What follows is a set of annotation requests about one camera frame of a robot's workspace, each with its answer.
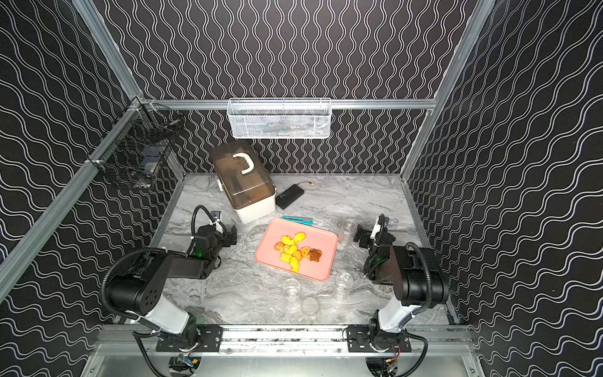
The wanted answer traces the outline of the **clear jar lid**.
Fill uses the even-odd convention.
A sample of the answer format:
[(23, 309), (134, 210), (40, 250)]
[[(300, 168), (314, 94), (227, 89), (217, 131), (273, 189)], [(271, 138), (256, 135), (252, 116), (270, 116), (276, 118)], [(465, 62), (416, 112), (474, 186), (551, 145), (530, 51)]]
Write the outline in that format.
[(301, 301), (301, 311), (309, 317), (315, 317), (320, 310), (320, 302), (318, 298), (307, 296)]

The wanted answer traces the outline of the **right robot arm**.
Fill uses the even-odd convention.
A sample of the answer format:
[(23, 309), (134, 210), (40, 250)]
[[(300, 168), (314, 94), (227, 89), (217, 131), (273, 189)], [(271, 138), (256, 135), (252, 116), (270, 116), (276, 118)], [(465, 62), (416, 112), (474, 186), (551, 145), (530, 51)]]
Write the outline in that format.
[(364, 277), (373, 284), (392, 287), (394, 296), (375, 311), (367, 325), (351, 325), (345, 330), (350, 353), (410, 352), (406, 325), (448, 300), (448, 278), (434, 251), (413, 242), (396, 245), (388, 225), (389, 218), (380, 215), (371, 230), (359, 225), (353, 237), (360, 248), (369, 251)]

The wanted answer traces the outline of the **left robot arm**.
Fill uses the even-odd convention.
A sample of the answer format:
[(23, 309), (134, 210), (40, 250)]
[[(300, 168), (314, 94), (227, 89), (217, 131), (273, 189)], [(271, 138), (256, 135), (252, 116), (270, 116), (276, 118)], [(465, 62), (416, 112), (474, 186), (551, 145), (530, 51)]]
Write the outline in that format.
[(235, 225), (225, 226), (218, 211), (197, 206), (186, 251), (139, 248), (118, 259), (100, 283), (100, 303), (110, 314), (150, 330), (165, 347), (192, 350), (199, 344), (196, 318), (163, 294), (169, 279), (203, 281), (221, 266), (220, 253), (237, 245)]

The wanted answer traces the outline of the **brown star cookie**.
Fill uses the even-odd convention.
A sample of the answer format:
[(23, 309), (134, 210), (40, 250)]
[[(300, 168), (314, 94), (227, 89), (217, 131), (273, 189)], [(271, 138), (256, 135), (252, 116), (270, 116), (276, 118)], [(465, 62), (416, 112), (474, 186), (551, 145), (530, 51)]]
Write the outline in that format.
[(322, 251), (319, 249), (311, 249), (309, 251), (309, 260), (311, 262), (320, 262), (320, 258), (322, 257)]

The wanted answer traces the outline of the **clear jar dark cookies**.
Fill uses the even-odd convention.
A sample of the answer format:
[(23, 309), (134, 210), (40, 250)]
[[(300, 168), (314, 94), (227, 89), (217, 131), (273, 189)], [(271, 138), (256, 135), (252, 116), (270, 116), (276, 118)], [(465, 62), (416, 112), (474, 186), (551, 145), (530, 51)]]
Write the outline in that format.
[(298, 305), (301, 300), (301, 285), (298, 280), (290, 278), (283, 282), (282, 292), (287, 304)]

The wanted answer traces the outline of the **clear jar yellow cookies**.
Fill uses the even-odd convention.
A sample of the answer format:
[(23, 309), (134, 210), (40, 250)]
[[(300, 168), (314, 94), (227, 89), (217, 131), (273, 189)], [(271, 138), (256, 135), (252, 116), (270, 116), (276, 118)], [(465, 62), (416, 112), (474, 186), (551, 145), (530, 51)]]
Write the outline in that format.
[(333, 297), (342, 302), (348, 300), (353, 289), (354, 279), (348, 272), (341, 272), (334, 280)]

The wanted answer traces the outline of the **yellow fish cookie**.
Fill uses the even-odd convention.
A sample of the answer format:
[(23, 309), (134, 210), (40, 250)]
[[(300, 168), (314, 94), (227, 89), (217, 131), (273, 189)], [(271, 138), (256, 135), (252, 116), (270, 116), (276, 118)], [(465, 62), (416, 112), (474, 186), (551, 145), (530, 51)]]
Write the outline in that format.
[(298, 273), (298, 270), (299, 270), (298, 260), (291, 261), (290, 265), (291, 265), (291, 271), (294, 273)]

